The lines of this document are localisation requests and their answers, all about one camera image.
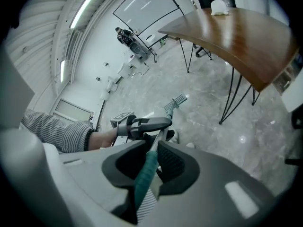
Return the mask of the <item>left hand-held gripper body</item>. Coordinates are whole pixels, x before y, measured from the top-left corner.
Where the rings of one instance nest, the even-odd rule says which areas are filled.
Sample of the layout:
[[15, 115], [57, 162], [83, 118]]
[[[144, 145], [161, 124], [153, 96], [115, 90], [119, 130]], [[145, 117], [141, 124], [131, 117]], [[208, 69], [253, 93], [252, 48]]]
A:
[[140, 129], [142, 118], [137, 118], [134, 112], [121, 113], [110, 120], [112, 128], [117, 129], [117, 136], [138, 140], [143, 137]]

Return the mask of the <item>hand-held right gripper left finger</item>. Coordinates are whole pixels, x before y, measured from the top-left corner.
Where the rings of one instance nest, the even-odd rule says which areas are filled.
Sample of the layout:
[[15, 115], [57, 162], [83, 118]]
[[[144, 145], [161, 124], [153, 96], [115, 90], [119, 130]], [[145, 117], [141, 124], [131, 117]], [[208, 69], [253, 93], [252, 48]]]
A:
[[102, 172], [113, 186], [134, 186], [151, 145], [144, 140], [114, 146], [115, 152], [102, 163]]

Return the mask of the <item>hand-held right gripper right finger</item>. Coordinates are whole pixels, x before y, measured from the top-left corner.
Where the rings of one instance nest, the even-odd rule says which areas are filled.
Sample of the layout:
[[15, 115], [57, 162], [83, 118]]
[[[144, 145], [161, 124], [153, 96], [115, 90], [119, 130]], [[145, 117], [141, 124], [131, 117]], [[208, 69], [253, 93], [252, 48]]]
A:
[[159, 194], [182, 194], [198, 179], [200, 167], [192, 149], [170, 142], [158, 143], [158, 163], [163, 184]]

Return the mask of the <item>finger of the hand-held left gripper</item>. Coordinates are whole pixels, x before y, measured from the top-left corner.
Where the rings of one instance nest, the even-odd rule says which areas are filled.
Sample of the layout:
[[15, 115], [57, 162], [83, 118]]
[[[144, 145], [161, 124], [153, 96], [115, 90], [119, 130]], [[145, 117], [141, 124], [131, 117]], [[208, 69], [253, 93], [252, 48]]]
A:
[[131, 125], [131, 133], [145, 133], [163, 130], [172, 125], [167, 117], [135, 118]]
[[[149, 135], [147, 133], [142, 133], [138, 137], [135, 137], [132, 135], [132, 133], [129, 131], [130, 139], [132, 140], [146, 140], [146, 141], [154, 141], [157, 135]], [[168, 130], [166, 141], [171, 140], [173, 137], [175, 137], [175, 131], [174, 130]]]

